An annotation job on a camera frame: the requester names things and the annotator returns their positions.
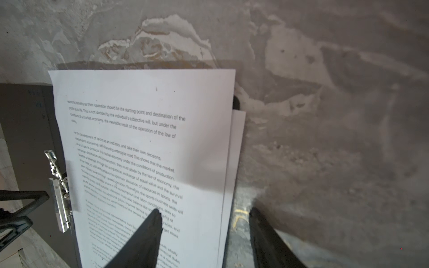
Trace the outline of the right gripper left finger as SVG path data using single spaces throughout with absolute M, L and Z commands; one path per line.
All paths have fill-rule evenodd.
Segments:
M 162 214 L 154 209 L 106 268 L 154 268 L 163 233 Z

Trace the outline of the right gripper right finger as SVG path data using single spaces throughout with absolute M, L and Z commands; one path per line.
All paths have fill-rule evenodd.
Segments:
M 249 226 L 256 268 L 306 268 L 256 207 L 249 213 Z

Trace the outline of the blue folder black inside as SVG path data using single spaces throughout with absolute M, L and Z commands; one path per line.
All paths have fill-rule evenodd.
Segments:
M 49 192 L 34 229 L 69 264 L 81 263 L 52 86 L 1 85 L 1 126 L 21 191 Z

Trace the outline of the printed paper sheet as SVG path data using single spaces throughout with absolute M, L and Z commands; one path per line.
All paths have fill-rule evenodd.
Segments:
M 49 76 L 82 266 L 106 266 L 158 209 L 158 267 L 219 267 L 235 71 Z

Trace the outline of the white paper sheets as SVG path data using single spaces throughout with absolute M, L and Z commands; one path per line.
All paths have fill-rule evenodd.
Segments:
M 220 243 L 216 268 L 223 267 L 227 234 L 232 211 L 232 202 L 238 173 L 240 151 L 245 126 L 246 113 L 244 111 L 232 110 L 230 147 L 226 169 L 225 192 L 223 195 L 223 207 L 221 214 Z

